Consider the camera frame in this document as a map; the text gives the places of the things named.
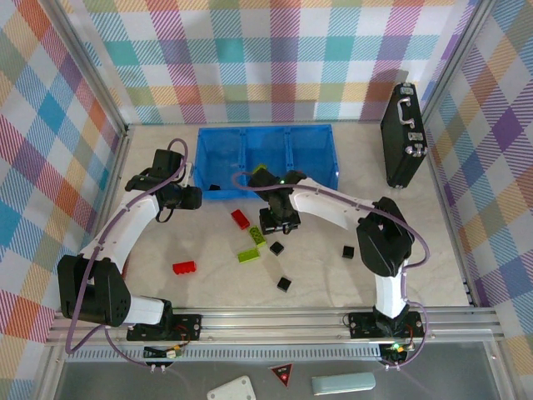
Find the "metal grate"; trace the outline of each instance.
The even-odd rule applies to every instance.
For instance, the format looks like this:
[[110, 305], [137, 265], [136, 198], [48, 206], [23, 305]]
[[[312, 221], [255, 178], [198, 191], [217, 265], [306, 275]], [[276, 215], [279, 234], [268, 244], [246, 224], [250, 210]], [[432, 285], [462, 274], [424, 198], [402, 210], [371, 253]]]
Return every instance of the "metal grate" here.
[[[132, 348], [125, 351], [126, 355], [130, 358], [142, 359], [143, 347], [132, 346]], [[374, 361], [380, 356], [379, 345], [365, 343], [294, 346], [190, 345], [184, 349], [181, 357], [168, 361]], [[123, 361], [123, 359], [109, 347], [95, 346], [74, 353], [67, 361], [112, 362]]]

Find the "green lego brick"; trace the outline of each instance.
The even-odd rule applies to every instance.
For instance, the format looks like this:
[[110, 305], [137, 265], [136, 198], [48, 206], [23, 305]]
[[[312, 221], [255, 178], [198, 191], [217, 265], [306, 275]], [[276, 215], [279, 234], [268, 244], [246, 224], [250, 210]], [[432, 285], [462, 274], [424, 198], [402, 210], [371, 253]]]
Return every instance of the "green lego brick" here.
[[248, 261], [255, 260], [260, 257], [259, 250], [256, 247], [246, 250], [245, 252], [240, 252], [237, 254], [240, 263], [247, 263]]
[[258, 246], [259, 248], [267, 244], [265, 237], [262, 235], [258, 227], [251, 227], [248, 232], [252, 236], [252, 239], [256, 243], [256, 246]]
[[268, 169], [267, 166], [266, 166], [265, 164], [259, 164], [259, 165], [256, 167], [256, 169], [254, 169], [254, 170], [252, 171], [252, 173], [256, 173], [256, 172], [259, 171], [261, 168], [263, 168], [263, 169]]

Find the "metal frame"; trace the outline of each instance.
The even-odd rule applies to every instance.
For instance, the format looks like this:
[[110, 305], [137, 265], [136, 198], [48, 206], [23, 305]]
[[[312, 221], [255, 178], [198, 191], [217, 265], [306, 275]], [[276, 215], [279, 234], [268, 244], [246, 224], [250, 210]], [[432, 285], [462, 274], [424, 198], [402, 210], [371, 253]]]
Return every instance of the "metal frame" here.
[[115, 162], [113, 164], [111, 175], [107, 182], [106, 192], [103, 197], [102, 207], [98, 212], [97, 222], [94, 224], [92, 229], [92, 235], [94, 236], [97, 232], [100, 232], [103, 226], [106, 224], [109, 216], [111, 215], [113, 200], [117, 196], [118, 187], [122, 181], [122, 171], [124, 170], [124, 165], [126, 164], [126, 158], [130, 151], [130, 145], [132, 144], [132, 133], [134, 129], [126, 130], [118, 143], [117, 146], [117, 155], [115, 157]]
[[122, 118], [111, 93], [107, 90], [106, 85], [100, 78], [96, 67], [92, 64], [83, 42], [72, 28], [72, 24], [68, 20], [68, 16], [65, 14], [63, 8], [55, 0], [39, 0], [39, 2], [65, 43], [68, 52], [77, 64], [89, 87], [96, 95], [100, 104], [102, 104], [104, 111], [111, 118], [115, 128], [121, 131], [122, 134], [125, 134], [127, 130], [126, 122]]
[[[438, 84], [436, 85], [435, 90], [428, 99], [427, 104], [422, 112], [422, 122], [424, 125], [427, 126], [431, 118], [438, 113], [438, 109], [441, 106], [451, 83], [453, 82], [453, 78], [461, 70], [466, 58], [468, 57], [468, 54], [470, 53], [470, 50], [474, 46], [477, 36], [479, 35], [483, 25], [491, 15], [492, 10], [497, 3], [498, 0], [480, 0], [478, 2], [476, 9], [472, 13], [470, 21], [468, 22], [459, 39], [456, 50], [448, 60], [448, 63], [446, 64], [444, 71], [439, 78]], [[473, 303], [476, 305], [480, 304], [481, 299], [476, 291], [476, 287], [473, 284], [474, 280], [472, 279], [471, 274], [466, 267], [466, 255], [461, 247], [461, 240], [451, 225], [453, 216], [451, 215], [450, 207], [446, 203], [446, 195], [443, 192], [443, 188], [439, 184], [439, 180], [436, 175], [436, 164], [431, 152], [429, 152], [428, 160], [437, 198], [439, 200], [442, 213], [446, 216], [444, 218], [444, 222], [446, 224], [446, 229], [448, 230], [448, 235], [451, 239], [451, 245], [453, 247], [454, 254], [456, 255], [456, 260], [459, 264], [461, 275], [467, 282]]]
[[462, 68], [474, 42], [479, 35], [483, 25], [492, 13], [492, 9], [499, 0], [478, 0], [476, 9], [473, 11], [470, 21], [459, 38], [457, 47], [450, 59], [446, 63], [443, 73], [435, 86], [435, 90], [430, 95], [426, 106], [422, 112], [422, 122], [427, 125], [430, 117], [439, 108], [444, 100], [447, 89], [457, 72]]
[[[351, 312], [366, 312], [368, 308], [327, 307], [327, 308], [191, 308], [175, 310], [175, 313], [202, 314], [202, 333], [198, 342], [189, 346], [196, 349], [215, 349], [221, 345], [237, 345], [249, 348], [258, 345], [362, 345], [391, 343], [391, 338], [350, 339], [349, 328], [343, 317]], [[503, 331], [492, 308], [480, 307], [429, 307], [427, 308], [430, 336], [428, 343], [484, 342], [487, 357], [500, 391], [501, 398], [518, 398], [513, 392], [509, 374], [498, 342]], [[67, 356], [63, 347], [70, 320], [57, 313], [48, 336], [32, 398], [53, 398], [62, 367], [75, 362]], [[74, 342], [79, 341], [95, 325], [80, 322], [74, 334]], [[144, 345], [166, 345], [169, 342], [127, 342], [127, 327], [111, 330], [112, 338], [128, 354], [138, 354]], [[107, 341], [102, 331], [87, 341], [84, 350], [87, 354], [102, 351]], [[110, 361], [121, 362], [121, 359]]]

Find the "red triangle sticker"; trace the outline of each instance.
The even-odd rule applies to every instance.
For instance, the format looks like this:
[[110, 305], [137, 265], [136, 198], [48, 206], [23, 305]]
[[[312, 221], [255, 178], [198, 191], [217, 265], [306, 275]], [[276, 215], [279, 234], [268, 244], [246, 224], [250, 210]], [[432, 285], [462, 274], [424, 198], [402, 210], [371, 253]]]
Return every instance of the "red triangle sticker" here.
[[291, 379], [292, 364], [280, 365], [279, 367], [270, 368], [277, 378], [285, 385], [289, 387], [289, 380]]

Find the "red lego brick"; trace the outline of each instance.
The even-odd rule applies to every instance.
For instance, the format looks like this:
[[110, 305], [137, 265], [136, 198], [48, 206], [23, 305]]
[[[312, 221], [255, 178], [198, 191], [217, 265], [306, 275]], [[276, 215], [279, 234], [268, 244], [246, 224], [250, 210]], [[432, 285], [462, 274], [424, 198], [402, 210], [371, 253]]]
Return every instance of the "red lego brick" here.
[[172, 265], [172, 269], [176, 275], [180, 273], [195, 273], [197, 271], [197, 264], [194, 261], [179, 262]]
[[250, 226], [250, 221], [244, 216], [241, 210], [232, 212], [232, 217], [241, 229], [246, 229]]

